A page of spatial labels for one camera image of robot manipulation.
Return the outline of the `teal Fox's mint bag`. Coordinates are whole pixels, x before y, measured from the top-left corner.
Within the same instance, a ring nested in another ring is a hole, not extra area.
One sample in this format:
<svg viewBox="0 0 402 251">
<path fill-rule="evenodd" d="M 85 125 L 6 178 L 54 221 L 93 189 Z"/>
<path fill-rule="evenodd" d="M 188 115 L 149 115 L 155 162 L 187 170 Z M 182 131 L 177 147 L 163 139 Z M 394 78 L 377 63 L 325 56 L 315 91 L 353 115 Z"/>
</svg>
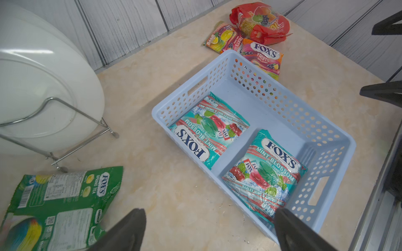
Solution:
<svg viewBox="0 0 402 251">
<path fill-rule="evenodd" d="M 223 99 L 210 93 L 169 127 L 196 159 L 209 170 L 250 126 Z"/>
<path fill-rule="evenodd" d="M 223 176 L 223 181 L 254 214 L 274 222 L 308 169 L 260 130 L 245 155 Z"/>
</svg>

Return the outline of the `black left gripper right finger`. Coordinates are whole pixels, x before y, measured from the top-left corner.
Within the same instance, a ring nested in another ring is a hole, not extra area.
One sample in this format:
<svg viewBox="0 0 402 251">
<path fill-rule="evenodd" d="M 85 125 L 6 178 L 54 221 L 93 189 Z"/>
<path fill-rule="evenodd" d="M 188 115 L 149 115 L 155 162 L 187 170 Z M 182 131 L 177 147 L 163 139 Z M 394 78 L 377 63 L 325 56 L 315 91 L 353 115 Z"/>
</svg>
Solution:
<svg viewBox="0 0 402 251">
<path fill-rule="evenodd" d="M 277 209 L 274 227 L 282 251 L 336 250 L 288 209 Z"/>
</svg>

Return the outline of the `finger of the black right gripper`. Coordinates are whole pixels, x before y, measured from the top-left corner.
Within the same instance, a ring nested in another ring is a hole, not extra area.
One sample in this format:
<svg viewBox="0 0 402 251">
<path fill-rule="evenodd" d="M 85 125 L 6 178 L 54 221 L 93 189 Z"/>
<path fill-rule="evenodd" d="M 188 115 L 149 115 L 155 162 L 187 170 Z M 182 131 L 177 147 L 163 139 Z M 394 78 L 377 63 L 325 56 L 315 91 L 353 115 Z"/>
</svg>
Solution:
<svg viewBox="0 0 402 251">
<path fill-rule="evenodd" d="M 360 95 L 371 99 L 380 100 L 397 107 L 402 107 L 402 82 L 394 81 L 364 86 Z"/>
<path fill-rule="evenodd" d="M 402 11 L 399 11 L 390 17 L 378 22 L 372 28 L 372 35 L 375 36 L 388 36 L 388 35 L 401 35 L 402 24 L 397 22 L 402 20 Z"/>
</svg>

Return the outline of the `green Fox's spring tea bag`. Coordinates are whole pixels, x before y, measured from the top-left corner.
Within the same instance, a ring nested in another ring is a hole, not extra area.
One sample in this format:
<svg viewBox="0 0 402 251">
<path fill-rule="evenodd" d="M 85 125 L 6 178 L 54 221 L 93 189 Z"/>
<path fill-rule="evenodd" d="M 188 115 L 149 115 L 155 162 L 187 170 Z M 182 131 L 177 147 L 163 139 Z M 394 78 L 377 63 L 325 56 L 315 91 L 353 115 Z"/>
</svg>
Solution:
<svg viewBox="0 0 402 251">
<path fill-rule="evenodd" d="M 76 251 L 105 235 L 100 226 L 118 193 L 122 166 L 24 175 L 1 225 L 2 251 Z"/>
</svg>

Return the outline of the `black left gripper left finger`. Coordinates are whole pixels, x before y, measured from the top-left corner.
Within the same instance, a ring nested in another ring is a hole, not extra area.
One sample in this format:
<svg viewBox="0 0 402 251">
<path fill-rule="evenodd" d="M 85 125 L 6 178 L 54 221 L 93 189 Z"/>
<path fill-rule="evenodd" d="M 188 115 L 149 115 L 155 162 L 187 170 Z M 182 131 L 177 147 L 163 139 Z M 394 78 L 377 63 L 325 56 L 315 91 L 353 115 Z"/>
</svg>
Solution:
<svg viewBox="0 0 402 251">
<path fill-rule="evenodd" d="M 133 209 L 88 251 L 140 251 L 146 223 L 145 210 Z"/>
</svg>

